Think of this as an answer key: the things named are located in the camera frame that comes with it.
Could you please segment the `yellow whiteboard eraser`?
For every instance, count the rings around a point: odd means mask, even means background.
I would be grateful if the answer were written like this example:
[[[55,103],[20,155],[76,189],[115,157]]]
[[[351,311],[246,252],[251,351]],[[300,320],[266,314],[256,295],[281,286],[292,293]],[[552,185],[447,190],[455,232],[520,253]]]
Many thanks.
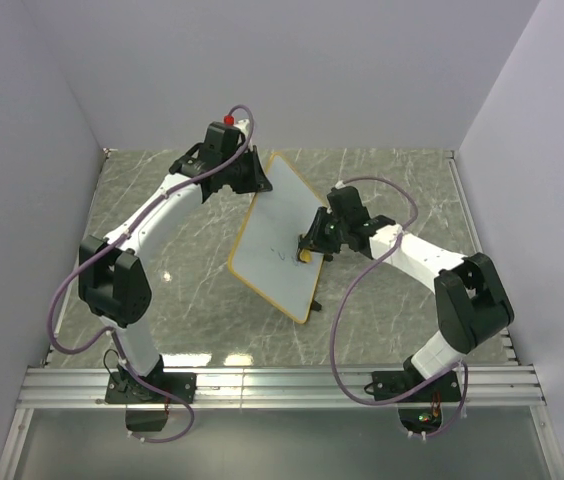
[[[306,249],[300,249],[297,254],[300,263],[308,264],[312,261],[312,252]]]

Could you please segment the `yellow framed whiteboard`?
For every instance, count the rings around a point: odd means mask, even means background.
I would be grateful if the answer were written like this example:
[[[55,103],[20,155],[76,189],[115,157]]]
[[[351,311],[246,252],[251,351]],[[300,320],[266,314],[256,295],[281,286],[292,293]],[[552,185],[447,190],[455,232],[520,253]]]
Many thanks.
[[[229,271],[298,324],[307,322],[323,256],[298,243],[324,200],[281,153],[264,169],[273,189],[254,195],[228,258]]]

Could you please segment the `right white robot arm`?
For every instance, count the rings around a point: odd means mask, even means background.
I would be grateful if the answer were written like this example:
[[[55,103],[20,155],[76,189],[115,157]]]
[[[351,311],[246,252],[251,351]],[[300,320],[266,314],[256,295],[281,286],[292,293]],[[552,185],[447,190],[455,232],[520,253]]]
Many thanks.
[[[437,331],[404,365],[410,397],[428,398],[438,388],[438,374],[513,322],[511,302],[487,255],[448,251],[385,215],[371,216],[351,185],[333,188],[327,201],[299,237],[299,251],[332,256],[347,246],[370,259],[371,267],[392,266],[434,295]]]

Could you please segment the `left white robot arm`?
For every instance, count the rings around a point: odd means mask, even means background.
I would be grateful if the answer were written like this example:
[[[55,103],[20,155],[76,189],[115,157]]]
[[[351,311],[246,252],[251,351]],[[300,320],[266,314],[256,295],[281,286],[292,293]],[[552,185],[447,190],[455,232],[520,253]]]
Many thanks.
[[[174,161],[125,222],[80,245],[78,296],[116,337],[124,367],[134,370],[128,388],[142,402],[158,399],[165,381],[157,371],[161,355],[142,320],[152,300],[145,268],[176,227],[223,187],[236,194],[271,191],[251,135],[247,119],[211,123],[204,140]]]

